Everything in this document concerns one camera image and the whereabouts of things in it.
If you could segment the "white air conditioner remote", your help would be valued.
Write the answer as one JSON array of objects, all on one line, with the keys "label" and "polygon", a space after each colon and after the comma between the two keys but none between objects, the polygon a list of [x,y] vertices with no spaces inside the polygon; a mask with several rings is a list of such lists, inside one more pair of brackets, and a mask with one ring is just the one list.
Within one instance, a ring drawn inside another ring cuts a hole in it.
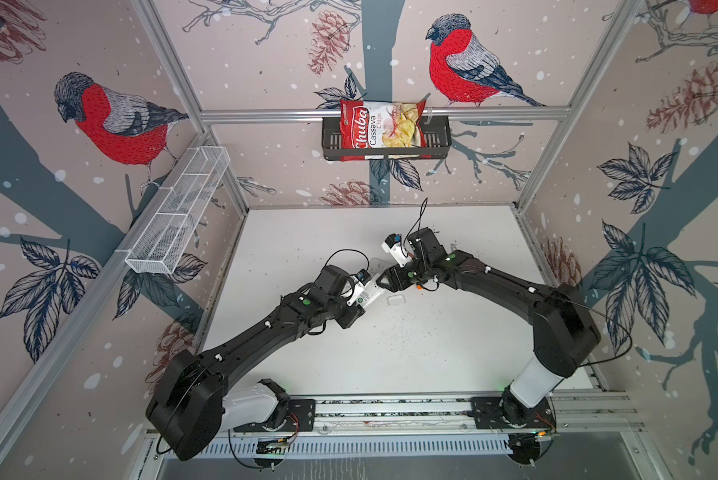
[{"label": "white air conditioner remote", "polygon": [[363,308],[367,308],[375,300],[379,299],[387,290],[379,286],[375,280],[368,282],[357,299],[357,303]]}]

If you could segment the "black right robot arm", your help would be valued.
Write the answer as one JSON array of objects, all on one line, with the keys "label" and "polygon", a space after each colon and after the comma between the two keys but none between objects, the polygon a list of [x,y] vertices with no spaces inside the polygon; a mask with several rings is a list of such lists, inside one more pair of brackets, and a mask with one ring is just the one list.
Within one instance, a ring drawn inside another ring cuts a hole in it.
[{"label": "black right robot arm", "polygon": [[428,227],[410,234],[389,235],[383,250],[397,262],[379,277],[390,292],[429,281],[480,296],[518,315],[532,327],[533,356],[503,391],[502,417],[516,427],[529,424],[538,405],[564,380],[583,367],[602,334],[569,284],[536,284],[496,269],[462,250],[448,252]]}]

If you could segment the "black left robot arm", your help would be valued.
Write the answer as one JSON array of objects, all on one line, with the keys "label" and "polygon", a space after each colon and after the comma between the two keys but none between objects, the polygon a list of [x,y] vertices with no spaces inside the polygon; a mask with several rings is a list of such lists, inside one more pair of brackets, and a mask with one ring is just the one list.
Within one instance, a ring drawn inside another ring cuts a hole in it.
[{"label": "black left robot arm", "polygon": [[186,461],[211,443],[231,416],[225,397],[275,351],[329,320],[352,326],[364,313],[353,296],[366,277],[327,265],[315,281],[283,296],[268,316],[231,340],[197,355],[185,350],[173,357],[146,409],[172,452]]}]

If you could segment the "red cassava chips bag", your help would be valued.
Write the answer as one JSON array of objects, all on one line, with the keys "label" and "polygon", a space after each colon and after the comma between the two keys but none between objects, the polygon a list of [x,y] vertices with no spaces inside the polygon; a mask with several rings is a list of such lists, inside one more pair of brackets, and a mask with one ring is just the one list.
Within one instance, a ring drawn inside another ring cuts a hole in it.
[{"label": "red cassava chips bag", "polygon": [[426,101],[417,103],[342,100],[340,131],[344,150],[428,147],[420,120]]}]

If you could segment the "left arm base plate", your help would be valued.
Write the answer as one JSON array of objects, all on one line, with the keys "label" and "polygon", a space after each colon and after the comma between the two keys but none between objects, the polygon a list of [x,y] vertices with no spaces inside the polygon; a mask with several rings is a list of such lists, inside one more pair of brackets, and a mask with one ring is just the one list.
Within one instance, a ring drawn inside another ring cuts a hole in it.
[{"label": "left arm base plate", "polygon": [[290,399],[279,402],[273,412],[261,422],[249,421],[232,429],[234,433],[293,434],[314,429],[316,401]]}]

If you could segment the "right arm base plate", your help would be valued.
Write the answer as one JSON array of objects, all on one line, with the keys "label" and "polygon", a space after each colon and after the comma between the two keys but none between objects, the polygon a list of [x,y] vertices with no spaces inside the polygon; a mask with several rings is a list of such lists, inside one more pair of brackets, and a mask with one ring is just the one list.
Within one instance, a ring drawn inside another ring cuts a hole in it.
[{"label": "right arm base plate", "polygon": [[555,429],[557,422],[549,398],[535,407],[524,406],[518,400],[502,397],[472,397],[470,416],[478,430]]}]

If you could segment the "white mesh wall shelf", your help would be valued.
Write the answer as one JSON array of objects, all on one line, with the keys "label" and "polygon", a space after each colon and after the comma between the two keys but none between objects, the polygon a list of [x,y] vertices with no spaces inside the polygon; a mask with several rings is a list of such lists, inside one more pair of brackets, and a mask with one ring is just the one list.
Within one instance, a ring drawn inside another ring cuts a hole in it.
[{"label": "white mesh wall shelf", "polygon": [[220,146],[192,148],[186,154],[187,164],[125,259],[138,274],[175,273],[230,163]]}]

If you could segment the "aluminium mounting rail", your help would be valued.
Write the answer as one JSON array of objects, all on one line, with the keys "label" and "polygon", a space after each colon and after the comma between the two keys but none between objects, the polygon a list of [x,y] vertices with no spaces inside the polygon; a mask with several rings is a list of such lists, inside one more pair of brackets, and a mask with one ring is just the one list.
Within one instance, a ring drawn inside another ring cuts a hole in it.
[{"label": "aluminium mounting rail", "polygon": [[231,416],[222,421],[219,432],[233,432],[234,427],[249,421],[261,422],[279,402],[295,398],[316,401],[314,429],[300,432],[306,434],[578,433],[645,428],[626,394],[585,389],[561,390],[547,397],[556,416],[555,429],[478,430],[470,416],[470,399],[487,396],[500,397],[496,392],[286,396],[257,385],[233,391],[224,399]]}]

